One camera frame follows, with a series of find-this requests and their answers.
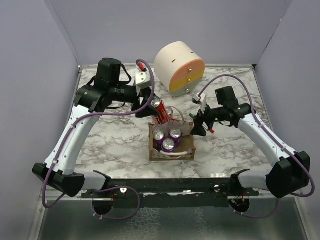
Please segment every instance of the wire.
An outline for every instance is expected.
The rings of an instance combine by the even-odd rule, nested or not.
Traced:
[[[274,210],[264,216],[253,216],[253,215],[244,214],[243,212],[238,212],[230,204],[229,204],[229,207],[233,210],[233,212],[235,214],[241,215],[241,216],[249,218],[249,219],[266,219],[266,218],[271,217],[273,214],[275,214],[278,211],[278,209],[280,207],[280,199],[279,198],[276,199],[276,205],[275,205]]]
[[[173,109],[178,111],[178,113],[180,114],[180,116],[182,118],[182,124],[184,124],[186,122],[185,118],[184,118],[184,114],[182,113],[182,111],[179,108],[177,108],[176,106],[167,106],[167,107],[168,108],[173,108]]]
[[[129,216],[124,216],[124,217],[111,217],[111,216],[99,215],[99,214],[96,213],[94,204],[92,204],[92,211],[94,212],[94,216],[98,216],[98,217],[100,217],[102,219],[125,220],[125,219],[129,219],[133,215],[135,215],[138,212],[139,208],[140,208],[141,200],[140,200],[139,193],[133,187],[130,187],[130,186],[116,186],[116,187],[112,187],[112,188],[104,189],[104,190],[94,190],[94,192],[96,192],[96,193],[105,193],[105,192],[109,192],[109,191],[113,191],[113,190],[117,190],[117,189],[122,189],[122,188],[130,189],[130,190],[134,191],[134,193],[136,194],[136,198],[138,200],[138,203],[137,203],[137,206],[136,206],[136,209],[134,210],[134,212],[131,213]]]
[[[129,83],[131,83],[132,77],[131,77],[130,74],[127,72],[127,69],[126,69],[125,65],[121,64],[120,66],[122,67],[122,69],[123,69],[123,71],[125,72],[125,74],[128,76],[129,81],[119,81],[118,84],[119,84],[119,85],[128,85]]]
[[[214,79],[212,79],[210,82],[208,82],[207,85],[204,86],[204,88],[201,90],[201,92],[198,94],[199,96],[201,96],[201,94],[206,90],[207,87],[209,87],[210,84],[212,84],[215,80],[221,78],[221,77],[230,77],[230,78],[234,78],[236,80],[238,80],[241,85],[244,87],[244,90],[248,96],[249,102],[250,102],[250,106],[251,106],[251,112],[252,115],[254,117],[254,120],[257,122],[257,124],[261,127],[261,129],[263,129],[263,131],[272,139],[272,141],[277,144],[281,149],[283,149],[284,152],[286,152],[298,165],[300,168],[302,168],[302,170],[304,171],[304,173],[307,175],[307,177],[310,180],[311,183],[311,190],[308,194],[297,194],[297,193],[292,193],[291,195],[296,196],[296,197],[300,197],[300,198],[307,198],[312,196],[315,193],[316,190],[316,185],[315,185],[315,181],[312,178],[311,174],[308,172],[308,170],[305,168],[305,166],[296,158],[295,155],[293,155],[289,150],[287,150],[269,131],[268,129],[265,127],[263,122],[260,122],[260,120],[257,118],[256,114],[255,114],[255,108],[254,108],[254,104],[251,98],[251,95],[249,93],[249,90],[247,88],[247,86],[245,85],[245,83],[238,78],[237,76],[233,76],[231,74],[222,74],[219,76],[216,76]]]
[[[126,103],[124,102],[121,106],[108,106],[108,107],[106,107],[105,109],[120,109],[120,108],[122,108],[122,107],[124,107],[126,105]]]
[[[90,85],[94,82],[95,77],[96,77],[96,76],[94,76],[93,78],[91,78],[91,80],[88,81],[88,83],[87,83],[86,85],[90,86]]]
[[[136,64],[138,65],[139,63],[143,63],[146,68],[149,70],[150,72],[150,81],[151,81],[151,93],[150,93],[150,96],[154,96],[155,94],[155,76],[154,76],[154,73],[152,72],[152,68],[150,67],[150,65],[143,59],[138,59],[136,61]],[[72,127],[69,128],[69,130],[67,131],[67,133],[65,134],[64,138],[62,139],[62,142],[61,142],[61,145],[60,147],[58,148],[56,154],[55,154],[55,157],[53,158],[52,160],[52,164],[51,164],[51,167],[49,168],[46,176],[45,176],[45,179],[44,179],[44,182],[43,182],[43,188],[42,188],[42,196],[41,196],[41,200],[42,200],[42,205],[46,208],[46,209],[49,209],[49,208],[52,208],[54,205],[57,204],[57,202],[65,195],[64,193],[58,197],[57,200],[55,200],[53,202],[53,204],[51,205],[48,205],[46,203],[46,190],[47,190],[47,184],[48,184],[48,181],[49,181],[49,178],[50,178],[50,175],[56,165],[56,163],[58,162],[58,159],[59,159],[59,156],[70,136],[70,134],[73,132],[73,130],[77,127],[77,125],[84,119],[86,118],[89,118],[89,117],[94,117],[94,116],[129,116],[129,115],[133,115],[133,114],[137,114],[141,111],[143,111],[144,109],[146,109],[149,104],[151,103],[151,101],[153,100],[153,97],[149,97],[148,100],[146,101],[146,103],[140,107],[139,109],[137,110],[134,110],[134,111],[129,111],[129,112],[94,112],[94,113],[90,113],[90,114],[86,114],[86,115],[83,115],[81,117],[79,117],[77,120],[74,121],[74,123],[71,125]]]

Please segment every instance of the black bracket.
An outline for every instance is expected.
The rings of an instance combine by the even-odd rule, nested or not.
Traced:
[[[294,155],[310,171],[310,157],[302,151]],[[266,186],[277,198],[283,198],[309,184],[309,178],[292,157],[278,161],[266,176]]]

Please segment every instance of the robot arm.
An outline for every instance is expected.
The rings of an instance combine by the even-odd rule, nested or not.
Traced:
[[[201,104],[201,108],[193,119],[194,128],[191,134],[205,136],[206,131],[203,129],[204,122],[209,128],[212,128],[214,123],[228,121],[230,122],[229,127],[234,126],[239,128],[261,149],[272,166],[271,172],[245,169],[233,174],[232,177],[238,179],[241,187],[267,190],[277,198],[282,198],[306,187],[309,184],[308,176],[287,151],[295,156],[308,172],[310,171],[310,157],[304,151],[296,152],[295,149],[285,144],[274,132],[265,126],[258,114],[252,112],[249,104],[239,104],[231,86],[217,89],[215,93],[218,103],[222,107],[214,109],[211,109],[207,105],[205,94],[199,96],[196,93],[194,95],[192,101]],[[282,143],[282,148],[274,142],[271,136],[266,134],[262,126],[257,123],[255,117],[263,123],[264,129],[274,139]]]
[[[150,76],[148,72],[136,74],[133,86],[129,82],[119,81],[121,67],[119,60],[103,58],[97,68],[96,76],[87,85],[81,87],[74,99],[70,119],[57,145],[44,163],[36,163],[32,172],[43,182],[52,168],[47,184],[56,190],[74,197],[81,190],[100,190],[108,176],[98,172],[74,172],[79,153],[100,116],[83,118],[74,126],[75,121],[90,113],[103,113],[113,101],[131,103],[131,110],[141,107],[140,98],[144,105],[151,97]],[[137,112],[137,118],[158,115],[159,112],[152,106]],[[57,152],[63,146],[57,158]]]

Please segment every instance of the gray wall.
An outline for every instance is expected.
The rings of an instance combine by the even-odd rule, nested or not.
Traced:
[[[81,65],[106,56],[153,63],[175,41],[186,42],[208,64],[257,64],[291,0],[46,2]]]
[[[319,12],[319,0],[294,0],[256,67],[274,131],[311,156],[317,190],[306,203],[315,226],[320,226]]]
[[[0,7],[0,239],[27,239],[43,162],[59,139],[78,64],[42,0]]]

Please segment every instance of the yellow stripe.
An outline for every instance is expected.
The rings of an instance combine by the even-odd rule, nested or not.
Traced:
[[[203,68],[199,71],[192,72],[178,80],[171,81],[170,87],[169,87],[170,92],[175,92],[181,88],[186,87],[188,84],[193,83],[194,81],[202,78],[204,76],[204,73],[205,73],[205,69]]]

